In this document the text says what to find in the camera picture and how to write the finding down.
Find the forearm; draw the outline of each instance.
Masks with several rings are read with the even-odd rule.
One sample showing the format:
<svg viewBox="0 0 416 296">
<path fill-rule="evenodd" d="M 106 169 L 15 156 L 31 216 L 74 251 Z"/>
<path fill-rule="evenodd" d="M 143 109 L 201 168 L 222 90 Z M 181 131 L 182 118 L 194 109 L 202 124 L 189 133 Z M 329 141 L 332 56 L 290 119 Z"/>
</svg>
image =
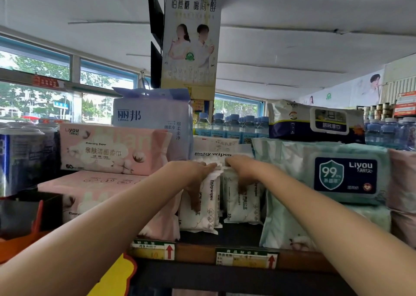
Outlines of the forearm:
<svg viewBox="0 0 416 296">
<path fill-rule="evenodd" d="M 256 165 L 256 177 L 294 215 L 356 293 L 413 295 L 415 251 L 277 167 L 260 162 Z"/>
<path fill-rule="evenodd" d="M 147 222 L 189 182 L 183 162 L 170 162 L 54 230 L 0 268 L 1 294 L 86 295 Z"/>
</svg>

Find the store wall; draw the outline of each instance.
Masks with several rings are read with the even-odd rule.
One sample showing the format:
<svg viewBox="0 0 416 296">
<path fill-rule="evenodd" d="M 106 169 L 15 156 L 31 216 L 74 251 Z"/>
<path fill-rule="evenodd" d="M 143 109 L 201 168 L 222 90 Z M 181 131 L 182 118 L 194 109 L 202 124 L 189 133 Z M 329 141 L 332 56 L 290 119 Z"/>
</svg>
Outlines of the store wall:
<svg viewBox="0 0 416 296">
<path fill-rule="evenodd" d="M 296 102 L 332 108 L 376 105 L 379 103 L 382 93 L 383 75 L 384 69 L 302 96 Z"/>
</svg>

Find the red sign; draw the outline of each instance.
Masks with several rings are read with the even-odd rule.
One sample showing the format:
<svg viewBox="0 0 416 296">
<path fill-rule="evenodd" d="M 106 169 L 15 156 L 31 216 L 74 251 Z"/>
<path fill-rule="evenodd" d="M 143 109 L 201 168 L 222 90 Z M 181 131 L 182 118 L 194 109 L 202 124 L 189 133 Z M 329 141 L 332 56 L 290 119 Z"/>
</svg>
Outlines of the red sign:
<svg viewBox="0 0 416 296">
<path fill-rule="evenodd" d="M 33 76 L 32 84 L 34 86 L 41 86 L 46 88 L 63 89 L 64 82 L 55 78 L 35 75 Z"/>
</svg>

